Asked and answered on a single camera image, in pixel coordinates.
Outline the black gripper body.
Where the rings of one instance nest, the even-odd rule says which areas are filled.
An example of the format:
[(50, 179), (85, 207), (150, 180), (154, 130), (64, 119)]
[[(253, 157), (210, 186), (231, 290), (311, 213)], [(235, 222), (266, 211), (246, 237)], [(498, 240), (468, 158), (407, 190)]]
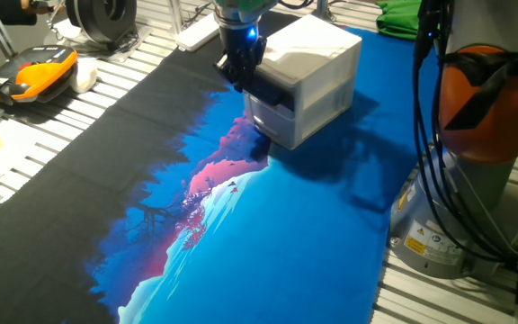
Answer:
[(259, 20), (243, 24), (222, 23), (219, 37), (223, 45), (222, 57), (228, 57), (240, 77), (243, 56), (263, 58), (267, 39), (260, 34)]

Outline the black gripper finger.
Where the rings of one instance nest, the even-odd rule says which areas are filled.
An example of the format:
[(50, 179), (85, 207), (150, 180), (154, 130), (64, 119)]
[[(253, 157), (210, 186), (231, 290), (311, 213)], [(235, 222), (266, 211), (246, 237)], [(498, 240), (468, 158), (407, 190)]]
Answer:
[(262, 58), (255, 58), (252, 56), (243, 56), (241, 58), (241, 91), (247, 89), (253, 83), (255, 70), (262, 63), (262, 61)]
[(216, 70), (233, 86), (235, 90), (241, 89), (240, 76), (229, 61), (228, 57), (221, 57), (216, 63)]

